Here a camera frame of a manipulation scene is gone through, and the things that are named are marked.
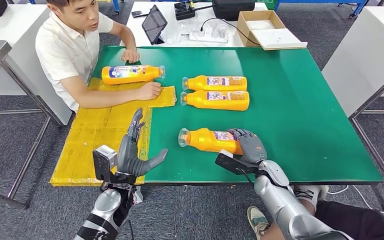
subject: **cardboard box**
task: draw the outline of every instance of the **cardboard box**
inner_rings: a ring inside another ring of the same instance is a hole
[[[307,42],[301,42],[294,36],[273,10],[241,11],[237,28],[243,33],[238,32],[245,47],[262,47],[264,50],[307,47]]]
[[[239,18],[237,20],[237,29],[239,29],[243,34],[245,34],[253,42],[258,43],[258,40],[251,32],[251,29],[248,27],[247,21],[259,21],[266,20],[270,21],[275,29],[285,29],[284,23],[278,17],[275,11],[273,10],[264,10],[264,11],[241,11],[239,12]],[[254,44],[248,40],[244,35],[240,34],[240,39],[245,47],[261,47],[259,44]]]

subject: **bottle label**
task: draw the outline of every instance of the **bottle label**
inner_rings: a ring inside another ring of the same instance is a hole
[[[244,91],[208,91],[206,93],[207,100],[244,100],[245,92]]]
[[[134,66],[110,66],[109,77],[110,78],[127,78],[135,77],[142,71],[145,74],[146,68],[139,65]]]
[[[208,86],[237,86],[244,84],[240,76],[234,76],[229,80],[228,76],[211,76],[206,78]]]
[[[229,140],[235,140],[233,135],[228,131],[214,131],[215,139],[217,140],[223,140],[223,141],[229,141]]]

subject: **orange bottle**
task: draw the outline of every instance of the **orange bottle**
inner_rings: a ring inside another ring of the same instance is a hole
[[[134,65],[102,68],[102,81],[106,85],[152,82],[156,78],[164,79],[165,77],[164,66]]]
[[[182,79],[183,90],[246,91],[247,78],[244,76],[204,76]]]
[[[208,128],[189,131],[182,128],[178,135],[178,143],[180,147],[192,146],[206,152],[218,153],[226,150],[232,154],[242,155],[241,145],[228,131],[210,131]]]
[[[245,111],[250,105],[247,91],[205,91],[180,94],[182,106],[192,105],[199,109],[223,109]]]

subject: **robotic arm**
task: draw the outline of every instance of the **robotic arm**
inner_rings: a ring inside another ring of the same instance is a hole
[[[138,139],[144,126],[141,118],[142,108],[139,108],[121,140],[118,153],[106,145],[93,151],[95,175],[103,181],[103,192],[74,240],[115,240],[133,206],[136,177],[145,175],[165,160],[167,149],[147,161],[138,158]]]
[[[243,129],[228,131],[239,140],[243,156],[237,160],[230,152],[222,151],[215,163],[237,175],[255,174],[254,190],[286,240],[352,240],[307,211],[295,197],[282,168],[267,160],[266,150],[255,134]]]

